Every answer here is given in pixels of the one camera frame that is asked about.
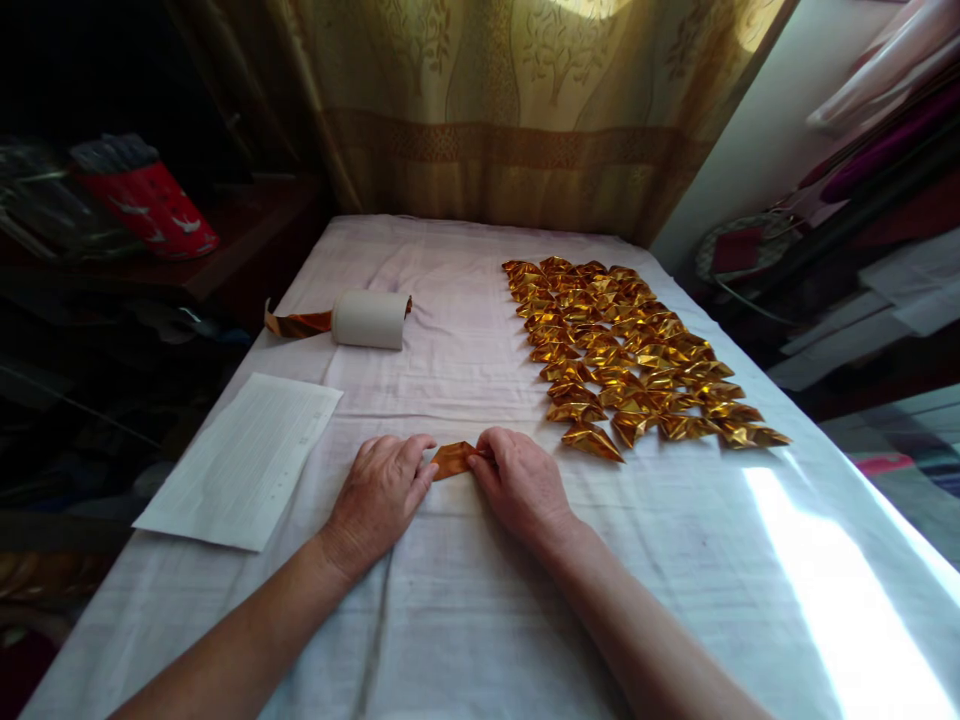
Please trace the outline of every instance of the hand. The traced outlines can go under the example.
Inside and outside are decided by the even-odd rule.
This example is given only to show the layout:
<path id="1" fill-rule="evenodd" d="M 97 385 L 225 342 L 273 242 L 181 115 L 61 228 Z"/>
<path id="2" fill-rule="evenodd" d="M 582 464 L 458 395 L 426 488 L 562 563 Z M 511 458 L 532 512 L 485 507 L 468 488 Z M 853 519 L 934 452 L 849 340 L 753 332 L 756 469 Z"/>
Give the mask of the hand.
<path id="1" fill-rule="evenodd" d="M 484 430 L 477 450 L 467 458 L 493 512 L 506 528 L 534 552 L 563 541 L 579 523 L 563 490 L 552 457 L 523 433 L 494 427 Z"/>
<path id="2" fill-rule="evenodd" d="M 333 512 L 320 531 L 324 552 L 351 580 L 360 579 L 410 527 L 439 466 L 420 467 L 429 435 L 367 440 L 357 451 Z"/>

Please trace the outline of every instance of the person's left hand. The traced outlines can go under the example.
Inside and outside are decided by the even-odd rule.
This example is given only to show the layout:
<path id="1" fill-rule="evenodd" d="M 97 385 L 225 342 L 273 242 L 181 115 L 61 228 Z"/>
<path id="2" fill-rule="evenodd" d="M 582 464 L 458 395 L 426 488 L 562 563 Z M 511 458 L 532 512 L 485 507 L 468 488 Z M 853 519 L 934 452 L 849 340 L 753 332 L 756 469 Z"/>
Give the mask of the person's left hand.
<path id="1" fill-rule="evenodd" d="M 436 463 L 420 467 L 423 451 L 436 446 L 429 435 L 406 441 L 384 435 L 360 446 L 320 531 L 325 554 L 351 581 L 383 557 L 410 526 L 439 470 Z"/>

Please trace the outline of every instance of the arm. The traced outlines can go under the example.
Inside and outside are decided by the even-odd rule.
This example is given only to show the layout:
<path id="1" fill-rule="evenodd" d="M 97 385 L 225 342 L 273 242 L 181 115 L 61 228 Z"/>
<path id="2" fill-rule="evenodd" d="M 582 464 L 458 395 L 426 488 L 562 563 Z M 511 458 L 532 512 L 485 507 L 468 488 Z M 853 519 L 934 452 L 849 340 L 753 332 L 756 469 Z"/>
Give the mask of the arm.
<path id="1" fill-rule="evenodd" d="M 323 529 L 116 718 L 256 717 L 340 601 L 410 526 L 437 466 L 429 435 L 367 440 Z"/>
<path id="2" fill-rule="evenodd" d="M 503 428 L 477 449 L 469 462 L 494 513 L 553 577 L 638 717 L 769 719 L 573 514 L 553 458 Z"/>

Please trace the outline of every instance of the purple cloth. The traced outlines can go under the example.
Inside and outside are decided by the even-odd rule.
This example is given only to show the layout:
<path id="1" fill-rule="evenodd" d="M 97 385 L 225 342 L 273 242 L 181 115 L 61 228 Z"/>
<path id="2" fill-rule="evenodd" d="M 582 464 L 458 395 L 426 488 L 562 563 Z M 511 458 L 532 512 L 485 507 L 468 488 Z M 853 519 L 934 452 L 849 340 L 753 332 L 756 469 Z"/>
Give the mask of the purple cloth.
<path id="1" fill-rule="evenodd" d="M 958 108 L 960 81 L 954 81 L 911 108 L 896 127 L 848 162 L 823 188 L 820 199 L 828 204 L 850 199 L 862 182 L 897 162 Z"/>

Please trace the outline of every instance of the wire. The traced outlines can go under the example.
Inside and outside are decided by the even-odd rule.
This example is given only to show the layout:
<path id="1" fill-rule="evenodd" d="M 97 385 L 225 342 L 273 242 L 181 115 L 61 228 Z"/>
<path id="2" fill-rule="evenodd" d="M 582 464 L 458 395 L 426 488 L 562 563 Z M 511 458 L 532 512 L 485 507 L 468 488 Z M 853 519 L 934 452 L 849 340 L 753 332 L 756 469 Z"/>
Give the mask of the wire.
<path id="1" fill-rule="evenodd" d="M 133 437 L 137 438 L 141 442 L 147 443 L 147 445 L 152 445 L 158 450 L 160 449 L 160 443 L 156 442 L 155 440 L 151 440 L 146 435 L 141 435 L 136 430 L 131 430 L 123 423 L 118 423 L 116 420 L 114 420 L 113 418 L 107 417 L 103 413 L 99 413 L 96 410 L 93 410 L 92 408 L 88 408 L 86 405 L 81 405 L 76 400 L 71 400 L 66 395 L 63 395 L 62 393 L 58 393 L 56 390 L 48 388 L 43 383 L 37 382 L 36 380 L 29 378 L 26 375 L 19 373 L 16 370 L 13 370 L 12 368 L 8 368 L 6 365 L 0 365 L 0 370 L 7 373 L 8 375 L 13 375 L 13 377 L 19 380 L 22 380 L 28 385 L 33 385 L 35 388 L 39 388 L 40 390 L 43 390 L 43 392 L 49 395 L 53 395 L 54 397 L 60 398 L 65 403 L 68 403 L 70 405 L 73 405 L 74 407 L 80 408 L 84 412 L 90 413 L 94 417 L 100 418 L 101 420 L 110 423 L 114 427 L 119 428 L 120 430 L 123 430 L 123 432 L 127 433 L 128 435 L 132 435 Z"/>

